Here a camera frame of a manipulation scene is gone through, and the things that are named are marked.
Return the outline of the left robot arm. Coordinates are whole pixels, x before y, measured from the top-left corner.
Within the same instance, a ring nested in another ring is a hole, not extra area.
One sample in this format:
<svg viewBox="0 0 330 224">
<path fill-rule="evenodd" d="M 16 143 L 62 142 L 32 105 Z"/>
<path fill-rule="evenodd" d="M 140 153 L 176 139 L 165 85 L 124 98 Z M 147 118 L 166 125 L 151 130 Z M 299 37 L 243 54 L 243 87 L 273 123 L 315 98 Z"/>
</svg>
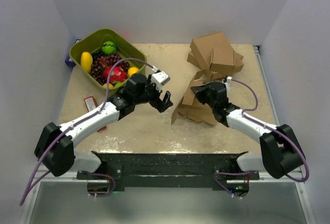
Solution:
<svg viewBox="0 0 330 224">
<path fill-rule="evenodd" d="M 59 126 L 47 124 L 37 143 L 35 156 L 55 177 L 69 171 L 87 171 L 96 179 L 103 178 L 107 166 L 101 159 L 92 152 L 75 151 L 75 147 L 101 128 L 131 114 L 136 105 L 149 103 L 158 112 L 164 112 L 173 105 L 170 92 L 160 98 L 162 87 L 169 81 L 170 77 L 164 71 L 148 77 L 132 75 L 125 86 L 92 111 Z"/>
</svg>

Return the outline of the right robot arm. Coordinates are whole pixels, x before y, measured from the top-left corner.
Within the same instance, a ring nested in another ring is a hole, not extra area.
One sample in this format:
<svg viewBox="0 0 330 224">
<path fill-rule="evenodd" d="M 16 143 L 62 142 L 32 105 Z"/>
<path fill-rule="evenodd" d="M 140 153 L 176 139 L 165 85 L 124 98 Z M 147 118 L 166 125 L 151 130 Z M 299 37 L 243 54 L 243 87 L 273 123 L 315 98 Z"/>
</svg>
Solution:
<svg viewBox="0 0 330 224">
<path fill-rule="evenodd" d="M 229 102 L 227 92 L 234 81 L 247 87 L 255 98 L 255 107 L 242 109 Z M 303 150 L 293 129 L 263 122 L 249 114 L 258 108 L 258 98 L 254 90 L 246 83 L 227 77 L 222 82 L 215 81 L 191 87 L 201 104 L 207 104 L 218 123 L 236 129 L 260 144 L 261 161 L 265 170 L 275 179 L 283 176 L 295 182 L 305 182 L 310 172 Z"/>
</svg>

